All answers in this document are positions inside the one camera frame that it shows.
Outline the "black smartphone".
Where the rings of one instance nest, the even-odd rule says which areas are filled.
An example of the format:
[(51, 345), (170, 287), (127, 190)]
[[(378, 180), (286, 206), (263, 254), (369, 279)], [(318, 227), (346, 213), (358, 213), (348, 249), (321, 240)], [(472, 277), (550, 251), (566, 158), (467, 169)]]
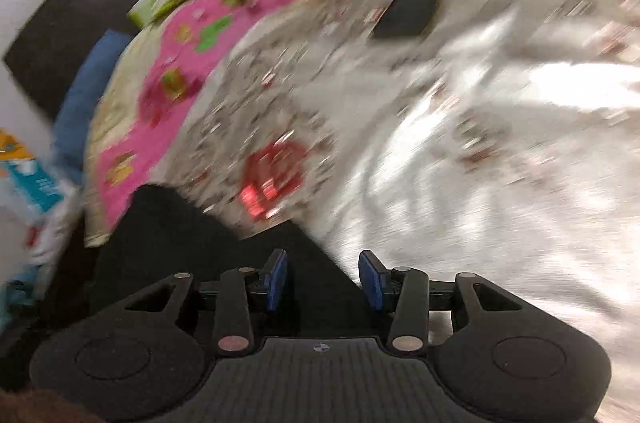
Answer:
[(432, 30), (440, 0), (393, 0), (371, 31), (377, 41), (420, 38)]

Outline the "blue pillow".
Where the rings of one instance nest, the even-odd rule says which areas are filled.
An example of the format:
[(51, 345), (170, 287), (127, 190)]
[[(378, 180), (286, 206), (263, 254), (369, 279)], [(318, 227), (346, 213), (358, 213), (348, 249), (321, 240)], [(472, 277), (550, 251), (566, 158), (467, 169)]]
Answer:
[(120, 55), (131, 42), (126, 33), (107, 30), (81, 64), (53, 124), (53, 166), (81, 186), (89, 126)]

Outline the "pink floral bed sheet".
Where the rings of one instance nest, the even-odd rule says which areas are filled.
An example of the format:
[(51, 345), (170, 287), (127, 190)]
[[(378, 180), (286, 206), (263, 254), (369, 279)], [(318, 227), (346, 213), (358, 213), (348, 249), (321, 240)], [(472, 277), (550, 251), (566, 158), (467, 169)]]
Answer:
[(259, 20), (297, 0), (190, 0), (127, 46), (96, 106), (85, 150), (87, 247), (99, 247), (147, 183), (209, 74)]

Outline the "black pant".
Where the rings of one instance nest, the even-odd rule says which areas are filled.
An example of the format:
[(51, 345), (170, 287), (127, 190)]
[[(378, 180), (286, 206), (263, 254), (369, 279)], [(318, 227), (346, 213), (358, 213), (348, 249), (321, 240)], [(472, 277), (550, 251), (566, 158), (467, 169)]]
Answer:
[(292, 221), (241, 240), (174, 189), (154, 185), (134, 193), (107, 243), (93, 249), (70, 243), (51, 284), (49, 310), (65, 327), (173, 273), (214, 280), (231, 268), (262, 266), (276, 249), (288, 253), (288, 274), (267, 335), (372, 334), (362, 291)]

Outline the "white blue printed packet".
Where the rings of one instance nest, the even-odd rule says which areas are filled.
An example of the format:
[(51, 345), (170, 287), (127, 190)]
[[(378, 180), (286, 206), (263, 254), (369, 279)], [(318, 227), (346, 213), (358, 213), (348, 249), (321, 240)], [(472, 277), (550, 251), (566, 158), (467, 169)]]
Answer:
[(79, 188), (1, 132), (1, 206), (26, 227), (26, 263), (1, 282), (1, 329), (46, 295), (81, 214)]

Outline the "silver floral satin bedspread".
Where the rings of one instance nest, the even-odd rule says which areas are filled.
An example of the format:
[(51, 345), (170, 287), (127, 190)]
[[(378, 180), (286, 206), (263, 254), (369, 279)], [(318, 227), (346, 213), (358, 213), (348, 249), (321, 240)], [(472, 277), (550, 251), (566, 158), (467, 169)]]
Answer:
[(393, 0), (260, 20), (156, 176), (242, 235), (297, 221), (346, 273), (373, 250), (476, 271), (594, 336), (605, 422), (639, 417), (639, 0)]

